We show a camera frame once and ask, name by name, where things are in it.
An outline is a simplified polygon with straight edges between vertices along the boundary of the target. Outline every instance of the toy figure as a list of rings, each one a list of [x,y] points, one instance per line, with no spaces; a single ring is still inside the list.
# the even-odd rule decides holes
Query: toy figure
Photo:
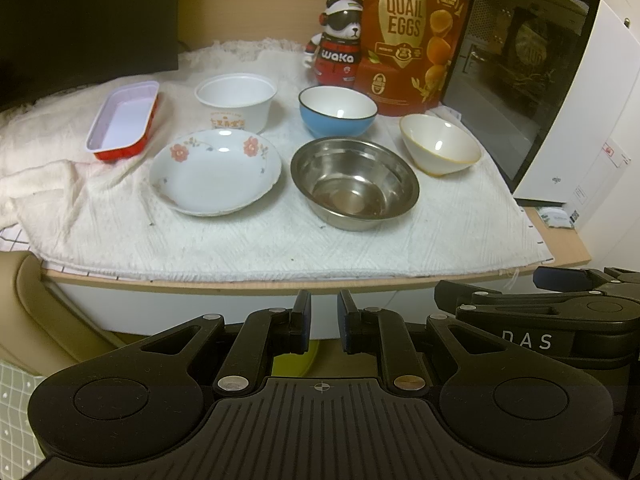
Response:
[[[306,44],[305,65],[321,85],[352,87],[360,62],[362,0],[327,0],[323,32]]]

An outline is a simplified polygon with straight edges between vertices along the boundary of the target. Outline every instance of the white plate with flower pattern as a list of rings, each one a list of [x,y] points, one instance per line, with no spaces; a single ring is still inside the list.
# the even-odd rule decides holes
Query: white plate with flower pattern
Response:
[[[273,145],[243,130],[206,130],[172,141],[156,155],[149,182],[167,206],[220,216],[255,202],[280,177]]]

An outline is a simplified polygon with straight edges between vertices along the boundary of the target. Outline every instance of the white appliance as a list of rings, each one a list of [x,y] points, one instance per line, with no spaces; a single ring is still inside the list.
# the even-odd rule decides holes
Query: white appliance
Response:
[[[442,101],[516,199],[564,203],[639,72],[640,44],[602,0],[473,0]]]

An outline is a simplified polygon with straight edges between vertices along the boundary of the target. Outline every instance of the white cloth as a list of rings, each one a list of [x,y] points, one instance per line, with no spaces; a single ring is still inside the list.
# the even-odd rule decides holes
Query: white cloth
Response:
[[[210,127],[210,111],[196,101],[193,88],[225,72],[255,72],[277,81],[263,136],[280,153],[282,176],[239,212],[192,218],[155,199],[148,168],[172,139]],[[84,140],[108,92],[143,76],[48,98],[9,120],[0,130],[0,227],[19,222],[31,249],[46,260],[156,280],[448,275],[550,257],[486,153],[469,170],[443,178],[416,169],[420,199],[400,219],[368,232],[325,225],[289,173],[294,152],[312,138],[298,112],[298,92],[313,83],[298,45],[217,44],[182,56],[177,72],[153,78],[161,83],[161,100],[151,138],[143,155],[129,160],[98,162],[84,152]],[[367,137],[410,161],[397,118],[376,118]]]

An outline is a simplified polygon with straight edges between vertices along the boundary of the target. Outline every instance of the blue bowl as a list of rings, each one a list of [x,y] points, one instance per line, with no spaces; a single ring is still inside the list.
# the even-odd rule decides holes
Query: blue bowl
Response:
[[[317,139],[360,136],[378,114],[372,99],[341,86],[305,88],[298,100],[302,120]]]

